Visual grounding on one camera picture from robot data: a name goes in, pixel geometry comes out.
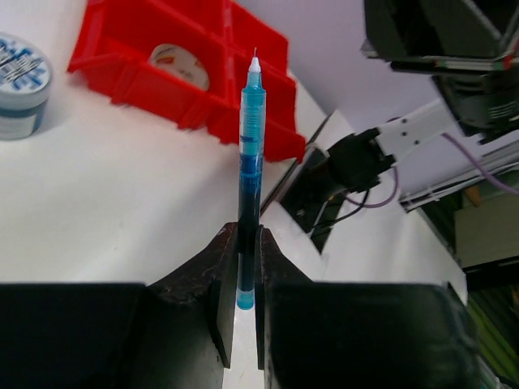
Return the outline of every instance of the white panel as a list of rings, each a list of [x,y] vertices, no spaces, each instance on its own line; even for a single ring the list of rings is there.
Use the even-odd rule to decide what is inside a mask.
[[[426,75],[393,73],[365,59],[362,0],[239,0],[290,39],[290,67],[326,113],[340,109],[355,132],[405,116],[439,97]],[[519,131],[485,146],[457,137],[481,156],[519,139]],[[401,188],[414,192],[469,166],[444,139],[435,139],[400,164]]]
[[[391,192],[386,176],[370,202]],[[349,206],[341,210],[341,215]],[[450,281],[466,302],[465,274],[417,213],[397,203],[365,209],[338,223],[323,250],[329,257],[325,278],[351,282],[442,284]]]

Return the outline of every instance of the red storage bin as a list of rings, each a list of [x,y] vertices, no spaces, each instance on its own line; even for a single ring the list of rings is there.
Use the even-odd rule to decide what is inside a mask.
[[[161,44],[193,53],[209,89],[152,66]],[[295,82],[286,74],[287,40],[230,0],[89,0],[68,67],[115,104],[146,109],[178,124],[207,126],[222,143],[238,142],[239,102],[254,47],[267,90],[265,157],[304,154],[295,126]]]

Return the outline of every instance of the sticker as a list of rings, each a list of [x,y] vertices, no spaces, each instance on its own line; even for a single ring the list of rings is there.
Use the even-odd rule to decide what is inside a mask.
[[[192,53],[176,45],[158,45],[150,57],[155,67],[207,91],[209,76],[202,62]]]
[[[50,69],[41,53],[14,37],[0,34],[0,92],[34,93],[49,80]]]
[[[32,134],[35,123],[36,115],[27,116],[26,118],[5,118],[0,116],[0,138],[25,138]]]

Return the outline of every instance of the blue pen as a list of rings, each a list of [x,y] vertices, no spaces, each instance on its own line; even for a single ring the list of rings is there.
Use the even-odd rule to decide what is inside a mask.
[[[266,102],[260,63],[254,51],[240,107],[237,303],[242,310],[254,306],[254,242],[260,223]]]

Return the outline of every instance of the white table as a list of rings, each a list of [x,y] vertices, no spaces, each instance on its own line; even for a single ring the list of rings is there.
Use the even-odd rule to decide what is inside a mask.
[[[114,106],[66,73],[85,1],[0,0],[0,26],[44,51],[43,128],[0,143],[0,280],[160,279],[238,214],[238,146]],[[298,130],[324,114],[298,86]],[[264,194],[289,163],[266,164]]]

